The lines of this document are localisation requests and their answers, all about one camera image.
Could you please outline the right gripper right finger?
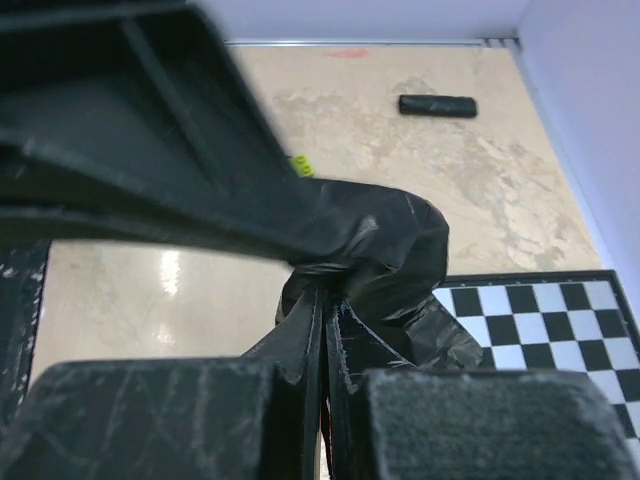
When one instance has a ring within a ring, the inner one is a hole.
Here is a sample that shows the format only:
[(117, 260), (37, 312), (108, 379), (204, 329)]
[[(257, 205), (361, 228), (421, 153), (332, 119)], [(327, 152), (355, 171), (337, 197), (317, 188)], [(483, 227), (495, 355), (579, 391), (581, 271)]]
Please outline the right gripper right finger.
[(613, 407), (583, 373), (421, 370), (347, 304), (325, 318), (336, 479), (635, 479)]

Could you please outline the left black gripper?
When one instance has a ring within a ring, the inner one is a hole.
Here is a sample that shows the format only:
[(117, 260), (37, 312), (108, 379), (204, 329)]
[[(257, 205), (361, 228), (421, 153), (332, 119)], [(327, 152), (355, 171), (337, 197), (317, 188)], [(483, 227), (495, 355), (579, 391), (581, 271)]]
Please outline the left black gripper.
[(155, 243), (297, 263), (360, 217), (301, 178), (215, 24), (182, 1), (1, 5), (1, 241)]

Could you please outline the black trash bag roll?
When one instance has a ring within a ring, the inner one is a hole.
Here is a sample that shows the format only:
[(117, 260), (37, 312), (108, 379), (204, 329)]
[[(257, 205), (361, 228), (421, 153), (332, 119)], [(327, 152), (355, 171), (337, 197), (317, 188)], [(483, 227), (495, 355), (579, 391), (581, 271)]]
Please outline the black trash bag roll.
[(445, 118), (475, 118), (476, 101), (465, 96), (403, 94), (398, 98), (398, 109), (403, 115)]

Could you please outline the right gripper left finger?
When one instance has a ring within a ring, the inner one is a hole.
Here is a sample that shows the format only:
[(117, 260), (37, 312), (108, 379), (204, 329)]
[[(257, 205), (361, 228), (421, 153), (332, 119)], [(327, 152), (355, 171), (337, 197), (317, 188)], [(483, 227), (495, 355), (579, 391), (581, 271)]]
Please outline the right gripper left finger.
[(1, 443), (5, 479), (311, 479), (323, 294), (235, 358), (57, 364)]

